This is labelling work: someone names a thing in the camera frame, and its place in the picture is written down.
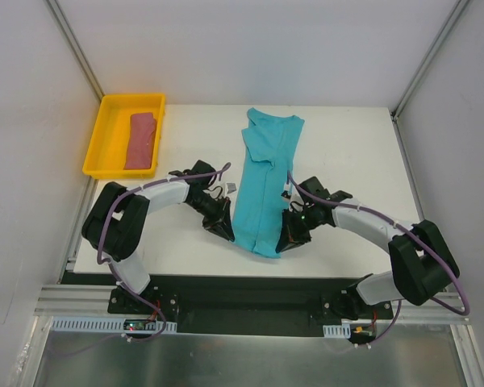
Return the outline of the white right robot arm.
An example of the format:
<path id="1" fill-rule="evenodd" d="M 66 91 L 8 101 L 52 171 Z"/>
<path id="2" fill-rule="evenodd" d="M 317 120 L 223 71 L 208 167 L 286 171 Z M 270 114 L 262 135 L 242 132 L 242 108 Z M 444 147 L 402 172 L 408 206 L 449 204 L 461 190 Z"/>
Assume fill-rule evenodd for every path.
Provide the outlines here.
<path id="1" fill-rule="evenodd" d="M 448 285 L 457 285 L 460 269 L 435 223 L 395 221 L 350 193 L 329 192 L 317 177 L 294 187 L 302 201 L 282 212 L 278 253 L 309 243 L 311 231 L 329 225 L 359 235 L 390 258 L 390 271 L 369 274 L 342 289 L 329 302 L 333 314 L 357 320 L 385 302 L 406 300 L 422 306 L 436 302 Z"/>

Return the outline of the yellow plastic bin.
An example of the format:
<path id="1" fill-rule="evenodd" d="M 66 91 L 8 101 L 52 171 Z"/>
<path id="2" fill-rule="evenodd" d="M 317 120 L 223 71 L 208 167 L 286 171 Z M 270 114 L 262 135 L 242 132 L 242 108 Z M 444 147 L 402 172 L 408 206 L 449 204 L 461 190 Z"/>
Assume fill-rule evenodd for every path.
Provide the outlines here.
<path id="1" fill-rule="evenodd" d="M 164 94 L 108 94 L 100 104 L 82 172 L 96 180 L 144 179 L 156 174 L 158 148 L 165 117 Z M 155 119 L 151 162 L 143 169 L 126 169 L 131 142 L 131 117 L 152 114 Z"/>

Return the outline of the red folded t shirt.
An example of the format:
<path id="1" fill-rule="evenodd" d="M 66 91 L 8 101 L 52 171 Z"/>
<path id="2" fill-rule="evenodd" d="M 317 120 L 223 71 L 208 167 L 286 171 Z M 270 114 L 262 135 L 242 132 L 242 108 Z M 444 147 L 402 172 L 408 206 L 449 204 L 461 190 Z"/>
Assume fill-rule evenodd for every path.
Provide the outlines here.
<path id="1" fill-rule="evenodd" d="M 156 138 L 156 119 L 151 112 L 130 117 L 130 134 L 127 145 L 126 170 L 150 169 Z"/>

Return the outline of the right aluminium corner post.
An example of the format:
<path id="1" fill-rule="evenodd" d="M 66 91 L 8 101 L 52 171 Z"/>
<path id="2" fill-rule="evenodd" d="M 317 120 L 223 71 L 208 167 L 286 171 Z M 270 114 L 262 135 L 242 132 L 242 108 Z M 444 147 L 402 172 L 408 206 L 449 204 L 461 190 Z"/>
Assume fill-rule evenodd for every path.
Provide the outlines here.
<path id="1" fill-rule="evenodd" d="M 442 26 L 436 33 L 434 40 L 430 44 L 428 50 L 423 56 L 423 59 L 416 68 L 401 98 L 399 99 L 395 108 L 390 112 L 391 119 L 394 123 L 398 121 L 400 115 L 406 109 L 407 104 L 413 98 L 416 90 L 421 86 L 421 83 L 427 76 L 432 63 L 436 60 L 446 41 L 449 39 L 464 13 L 472 3 L 473 2 L 471 0 L 458 0 L 454 2 L 449 14 L 444 19 Z"/>

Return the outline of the cyan t shirt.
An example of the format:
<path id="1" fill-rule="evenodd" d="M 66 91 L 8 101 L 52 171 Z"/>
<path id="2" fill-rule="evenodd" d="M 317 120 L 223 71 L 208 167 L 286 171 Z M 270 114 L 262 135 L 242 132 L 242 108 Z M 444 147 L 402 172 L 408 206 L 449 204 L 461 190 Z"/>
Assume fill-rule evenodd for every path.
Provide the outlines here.
<path id="1" fill-rule="evenodd" d="M 251 108 L 248 126 L 241 131 L 245 159 L 233 214 L 235 245 L 253 254 L 278 258 L 282 212 L 287 209 L 282 193 L 304 120 L 296 115 L 277 117 Z"/>

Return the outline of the aluminium front rail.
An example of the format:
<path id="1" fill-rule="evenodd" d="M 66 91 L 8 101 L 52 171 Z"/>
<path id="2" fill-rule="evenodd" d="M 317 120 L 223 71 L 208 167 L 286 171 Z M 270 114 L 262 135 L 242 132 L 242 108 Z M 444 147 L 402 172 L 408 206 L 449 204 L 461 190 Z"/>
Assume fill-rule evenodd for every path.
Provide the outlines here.
<path id="1" fill-rule="evenodd" d="M 43 285 L 36 316 L 105 317 L 112 285 Z M 469 325 L 469 316 L 454 314 L 433 301 L 423 306 L 403 302 L 398 321 L 403 324 Z"/>

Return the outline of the aluminium corner post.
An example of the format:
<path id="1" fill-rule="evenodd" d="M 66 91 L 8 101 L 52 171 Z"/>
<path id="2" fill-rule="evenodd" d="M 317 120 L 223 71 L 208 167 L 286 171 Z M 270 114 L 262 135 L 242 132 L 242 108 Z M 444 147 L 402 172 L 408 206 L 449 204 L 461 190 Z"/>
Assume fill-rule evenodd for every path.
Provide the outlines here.
<path id="1" fill-rule="evenodd" d="M 60 30 L 65 42 L 67 43 L 69 50 L 71 51 L 78 67 L 80 68 L 86 82 L 91 88 L 94 96 L 101 102 L 104 97 L 104 91 L 98 81 L 94 70 L 92 69 L 90 62 L 75 34 L 72 26 L 60 4 L 57 0 L 44 0 L 45 6 L 48 8 L 52 15 L 58 29 Z"/>
<path id="2" fill-rule="evenodd" d="M 416 90 L 421 86 L 421 83 L 427 76 L 432 63 L 436 60 L 446 41 L 449 39 L 464 13 L 472 3 L 473 2 L 471 0 L 458 0 L 454 2 L 449 14 L 444 19 L 442 26 L 436 33 L 434 40 L 430 44 L 428 50 L 423 56 L 423 59 L 416 68 L 401 98 L 399 99 L 395 108 L 390 112 L 391 119 L 394 123 L 398 121 L 400 115 L 406 109 L 407 104 L 413 98 Z"/>

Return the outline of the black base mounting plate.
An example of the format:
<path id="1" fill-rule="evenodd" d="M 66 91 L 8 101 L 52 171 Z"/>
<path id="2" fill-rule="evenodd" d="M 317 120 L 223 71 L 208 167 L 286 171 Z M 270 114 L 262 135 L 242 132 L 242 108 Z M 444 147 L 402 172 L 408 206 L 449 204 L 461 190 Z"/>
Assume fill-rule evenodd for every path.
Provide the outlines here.
<path id="1" fill-rule="evenodd" d="M 180 333 L 320 337 L 338 325 L 332 303 L 352 278 L 153 275 L 138 301 L 111 291 L 110 314 L 149 316 L 158 307 Z"/>

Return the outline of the left aluminium corner post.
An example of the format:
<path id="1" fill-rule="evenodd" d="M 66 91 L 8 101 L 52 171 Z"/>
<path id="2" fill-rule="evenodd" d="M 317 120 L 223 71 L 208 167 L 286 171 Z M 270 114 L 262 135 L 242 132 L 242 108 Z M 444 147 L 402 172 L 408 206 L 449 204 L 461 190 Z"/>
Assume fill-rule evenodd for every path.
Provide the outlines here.
<path id="1" fill-rule="evenodd" d="M 57 0 L 44 0 L 45 6 L 48 8 L 52 15 L 58 29 L 60 30 L 65 42 L 67 43 L 69 50 L 71 51 L 78 67 L 80 68 L 86 82 L 91 88 L 94 96 L 101 102 L 104 97 L 104 91 L 98 81 L 94 70 L 92 69 L 90 62 L 75 34 L 72 26 L 60 4 Z"/>

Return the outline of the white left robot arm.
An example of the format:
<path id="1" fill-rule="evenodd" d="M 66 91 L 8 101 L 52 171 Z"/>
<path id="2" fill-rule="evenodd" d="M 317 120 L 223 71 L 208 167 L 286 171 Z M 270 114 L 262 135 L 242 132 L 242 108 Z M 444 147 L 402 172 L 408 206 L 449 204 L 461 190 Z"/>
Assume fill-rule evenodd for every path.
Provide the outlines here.
<path id="1" fill-rule="evenodd" d="M 136 313 L 149 312 L 154 294 L 147 289 L 150 275 L 137 248 L 146 218 L 168 206 L 185 203 L 202 216 L 202 227 L 221 239 L 233 242 L 231 200 L 213 198 L 209 189 L 231 167 L 220 170 L 203 160 L 193 168 L 172 171 L 166 177 L 128 188 L 118 182 L 107 183 L 93 204 L 81 229 L 82 237 L 97 252 L 97 263 L 107 264 L 118 286 L 127 293 L 126 303 Z"/>

